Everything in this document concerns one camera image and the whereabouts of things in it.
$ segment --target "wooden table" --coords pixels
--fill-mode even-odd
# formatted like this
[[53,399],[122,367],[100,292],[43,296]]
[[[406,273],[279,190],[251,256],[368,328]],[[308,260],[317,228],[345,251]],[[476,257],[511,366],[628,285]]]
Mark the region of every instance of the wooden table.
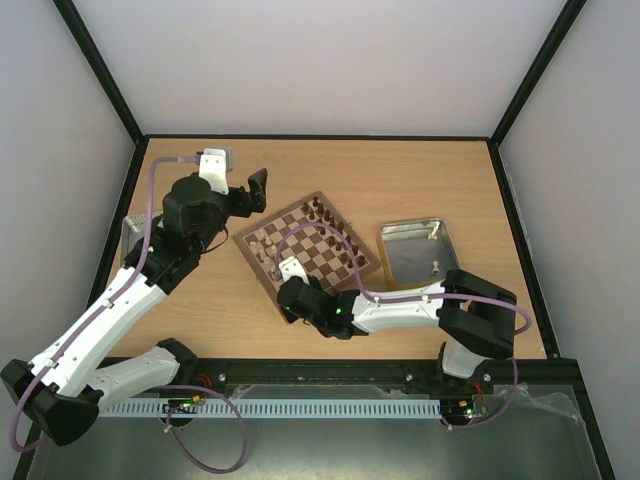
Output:
[[[150,140],[129,213],[145,211],[151,162],[192,156],[205,147],[233,149],[232,186],[269,170],[265,215],[321,190],[372,251],[383,223],[441,217],[461,268],[514,291],[531,310],[520,262],[484,142],[374,140]],[[154,208],[194,165],[161,165]],[[258,221],[231,218],[231,235]],[[116,255],[114,270],[120,254]],[[379,269],[366,278],[386,290]],[[327,339],[313,327],[286,325],[230,239],[125,335],[111,352],[135,356],[175,337],[200,357],[300,359],[434,359],[448,337],[438,329],[395,329],[351,340]],[[518,358],[545,358],[537,326],[517,337]]]

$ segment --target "cable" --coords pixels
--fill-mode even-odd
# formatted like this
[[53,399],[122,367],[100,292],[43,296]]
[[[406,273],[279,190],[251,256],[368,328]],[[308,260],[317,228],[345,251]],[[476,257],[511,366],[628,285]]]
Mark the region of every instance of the cable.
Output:
[[[356,255],[353,253],[353,248],[351,248],[351,244],[337,229],[333,228],[331,225],[325,225],[324,223],[321,223],[321,222],[309,222],[309,223],[304,223],[302,225],[298,225],[297,227],[294,227],[291,230],[289,230],[282,237],[282,240],[280,240],[280,243],[278,244],[278,249],[276,251],[276,262],[278,263],[278,267],[277,267],[278,271],[279,271],[280,258],[282,257],[282,250],[286,245],[287,239],[297,231],[302,230],[303,228],[306,228],[306,227],[326,228],[342,241],[342,243],[347,249],[347,252],[349,253],[349,256],[351,257],[351,261],[353,263],[353,273],[356,277],[356,283],[358,284],[358,289],[362,293],[362,296],[365,297],[370,302],[379,303],[379,304],[392,304],[392,303],[418,302],[418,301],[424,300],[424,295],[408,295],[406,297],[385,298],[384,295],[380,295],[380,294],[373,295],[371,292],[369,292],[364,286],[362,277],[360,276],[360,269],[358,268]],[[481,297],[478,295],[467,295],[464,293],[430,293],[427,295],[427,299],[428,300],[442,299],[442,300],[475,301],[478,303],[496,305],[498,307],[512,310],[522,315],[525,320],[524,325],[516,329],[516,331],[514,332],[515,335],[519,335],[521,333],[526,332],[533,324],[533,319],[531,318],[531,315],[529,315],[529,312],[527,312],[525,309],[517,305],[513,305],[512,303],[504,302],[502,300]]]
[[204,255],[205,253],[211,253],[213,252],[215,249],[220,248],[222,245],[224,245],[224,243],[229,240],[229,230],[227,230],[227,227],[223,227],[222,228],[224,230],[224,233],[226,234],[226,237],[224,237],[224,240],[221,241],[219,244],[211,247],[209,250],[205,250],[204,252],[202,252],[202,255]]
[[476,382],[475,380],[471,380],[471,382],[469,383],[471,383],[471,385],[478,391],[478,396],[482,399],[482,403],[484,403],[484,406],[488,409],[489,404],[487,403],[487,399],[484,396],[482,388],[480,388],[480,385],[478,385],[478,382]]
[[226,403],[229,406],[229,408],[233,411],[233,413],[235,413],[236,418],[238,419],[238,423],[240,423],[240,429],[242,430],[242,452],[240,453],[240,456],[238,457],[238,460],[236,461],[236,463],[231,465],[229,468],[214,468],[214,467],[210,467],[210,466],[202,463],[200,460],[198,460],[196,457],[194,457],[191,454],[191,452],[189,452],[189,450],[187,450],[187,448],[182,443],[182,440],[180,440],[180,437],[178,437],[178,434],[175,432],[175,429],[172,428],[172,426],[171,426],[171,415],[173,415],[173,413],[175,413],[175,410],[178,407],[174,407],[171,410],[169,410],[169,413],[167,414],[167,418],[165,420],[165,425],[166,425],[165,431],[168,431],[169,433],[171,433],[171,436],[173,437],[173,439],[176,441],[176,443],[180,447],[180,450],[182,451],[184,456],[187,457],[189,459],[189,461],[191,463],[193,463],[196,467],[204,470],[205,472],[218,473],[218,474],[231,473],[231,472],[235,472],[236,470],[238,470],[242,466],[242,464],[244,463],[245,456],[247,454],[247,448],[248,448],[248,445],[249,445],[249,440],[248,440],[248,436],[247,436],[247,426],[246,426],[246,424],[244,422],[244,419],[242,418],[242,415],[240,414],[240,411],[233,404],[233,402],[231,402],[231,400],[229,400],[224,395],[221,395],[218,392],[216,392],[214,390],[211,390],[210,388],[196,387],[196,386],[193,386],[193,385],[165,385],[165,386],[157,387],[157,388],[160,389],[160,390],[196,390],[196,391],[200,391],[200,392],[206,393],[206,394],[210,395],[211,397],[219,398],[224,403]]
[[[152,223],[151,220],[152,220],[152,214],[153,214],[153,188],[154,188],[156,167],[161,163],[168,163],[168,162],[195,163],[195,158],[194,157],[160,157],[155,159],[151,164],[151,168],[149,170],[149,187],[148,187],[148,194],[147,194],[147,218],[146,218],[146,224],[144,229],[144,239],[142,241],[142,252],[140,253],[140,259],[138,260],[138,264],[136,265],[136,268],[131,274],[131,276],[129,277],[129,279],[124,283],[124,285],[122,285],[122,287],[120,287],[120,289],[118,289],[118,291],[116,291],[109,298],[110,303],[115,302],[129,289],[129,287],[133,284],[133,282],[135,282],[136,278],[142,271],[142,268],[144,267],[144,264],[147,260],[147,254],[149,252],[149,244],[151,243],[151,223]],[[76,340],[76,338],[78,338],[80,334],[89,325],[91,325],[91,323],[93,323],[93,321],[96,318],[98,318],[104,310],[106,310],[106,307],[104,305],[100,305],[98,308],[96,308],[96,310],[94,310],[94,312],[90,314],[85,319],[85,321],[82,322],[78,326],[78,328],[76,328],[69,335],[69,337],[67,337],[67,339],[62,343],[62,345],[56,351],[56,353],[53,354],[53,356],[51,357],[51,360],[54,363],[57,362],[62,357],[62,355],[64,355],[64,352],[66,352],[67,349],[71,346],[71,344]],[[20,399],[18,400],[18,403],[16,404],[16,408],[13,412],[13,416],[11,417],[11,425],[9,427],[9,444],[11,445],[11,448],[14,449],[16,452],[20,452],[20,453],[28,452],[30,450],[33,450],[34,448],[39,447],[46,440],[46,437],[43,436],[30,445],[20,445],[17,439],[17,430],[18,430],[18,422],[20,421],[20,414],[24,410],[24,406],[26,405],[27,400],[35,390],[36,386],[44,378],[44,376],[47,373],[49,373],[49,370],[51,370],[51,367],[45,366],[42,368],[42,370],[40,370],[40,372],[38,372],[38,374],[33,378],[33,380],[31,380],[31,383],[29,383],[27,388],[24,390],[24,392],[20,396]]]

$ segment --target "metal tray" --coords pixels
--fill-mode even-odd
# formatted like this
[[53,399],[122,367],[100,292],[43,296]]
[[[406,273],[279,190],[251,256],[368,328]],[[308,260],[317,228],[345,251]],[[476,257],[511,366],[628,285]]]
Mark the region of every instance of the metal tray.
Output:
[[390,288],[407,288],[444,280],[458,259],[441,218],[392,223],[380,228],[378,247]]

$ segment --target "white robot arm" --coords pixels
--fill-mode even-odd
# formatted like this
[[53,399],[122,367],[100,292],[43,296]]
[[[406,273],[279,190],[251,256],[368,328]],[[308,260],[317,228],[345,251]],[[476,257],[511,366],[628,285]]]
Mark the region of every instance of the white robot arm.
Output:
[[29,363],[12,360],[0,373],[14,401],[24,403],[24,413],[58,445],[73,442],[113,404],[176,379],[188,383],[193,376],[196,356],[174,339],[110,367],[98,366],[138,319],[198,266],[230,216],[248,217],[266,207],[266,169],[249,177],[246,191],[227,184],[228,149],[206,149],[196,162],[198,173],[176,181],[164,197],[163,215],[153,220],[146,239],[147,253],[142,254],[145,240],[139,240],[111,284],[69,330]]
[[513,355],[515,312],[474,302],[465,311],[460,301],[430,298],[459,292],[516,304],[513,293],[470,273],[452,270],[446,280],[412,290],[368,292],[368,296],[350,290],[334,296],[323,292],[295,257],[284,259],[279,267],[284,283],[278,304],[287,321],[304,318],[326,337],[344,340],[389,328],[442,328],[452,338],[444,345],[441,368],[458,378],[471,377],[486,359]]

